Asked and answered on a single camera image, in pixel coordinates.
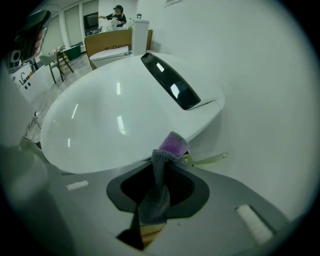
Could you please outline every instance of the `black sensor window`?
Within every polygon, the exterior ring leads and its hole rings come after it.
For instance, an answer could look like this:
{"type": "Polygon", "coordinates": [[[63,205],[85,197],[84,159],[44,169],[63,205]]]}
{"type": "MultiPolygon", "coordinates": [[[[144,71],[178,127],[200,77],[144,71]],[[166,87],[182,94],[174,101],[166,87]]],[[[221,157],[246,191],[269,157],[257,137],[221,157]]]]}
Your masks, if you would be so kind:
{"type": "Polygon", "coordinates": [[[146,53],[141,60],[148,71],[184,110],[200,102],[191,86],[171,66],[157,56],[146,53]]]}

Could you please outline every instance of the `room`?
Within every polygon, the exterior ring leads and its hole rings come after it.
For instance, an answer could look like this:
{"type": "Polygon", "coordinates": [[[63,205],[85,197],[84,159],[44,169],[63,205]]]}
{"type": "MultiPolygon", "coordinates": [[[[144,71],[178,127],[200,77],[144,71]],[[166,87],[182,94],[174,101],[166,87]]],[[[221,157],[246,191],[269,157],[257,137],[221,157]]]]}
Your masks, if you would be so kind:
{"type": "Polygon", "coordinates": [[[32,53],[16,36],[1,64],[3,166],[17,171],[0,180],[47,250],[255,255],[308,214],[319,56],[286,5],[47,0],[36,15],[32,53]]]}

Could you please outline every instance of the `white wall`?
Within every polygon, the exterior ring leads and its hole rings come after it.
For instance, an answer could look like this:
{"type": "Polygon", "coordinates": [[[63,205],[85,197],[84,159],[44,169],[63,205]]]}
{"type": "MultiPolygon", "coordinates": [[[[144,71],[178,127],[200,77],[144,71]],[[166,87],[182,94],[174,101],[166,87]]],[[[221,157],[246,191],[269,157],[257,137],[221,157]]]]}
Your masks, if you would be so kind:
{"type": "MultiPolygon", "coordinates": [[[[107,16],[114,13],[114,7],[121,5],[123,7],[123,13],[126,20],[129,18],[133,20],[137,16],[137,0],[99,0],[99,16],[107,16]]],[[[105,29],[108,26],[108,22],[104,19],[99,19],[100,25],[105,29]]]]}
{"type": "Polygon", "coordinates": [[[229,152],[203,168],[243,182],[290,219],[299,216],[319,180],[319,66],[304,35],[273,2],[164,5],[138,1],[154,29],[151,49],[207,71],[225,94],[221,115],[191,141],[193,157],[229,152]]]}
{"type": "Polygon", "coordinates": [[[64,12],[66,32],[70,46],[82,42],[82,35],[79,24],[79,5],[76,5],[64,12]]]}

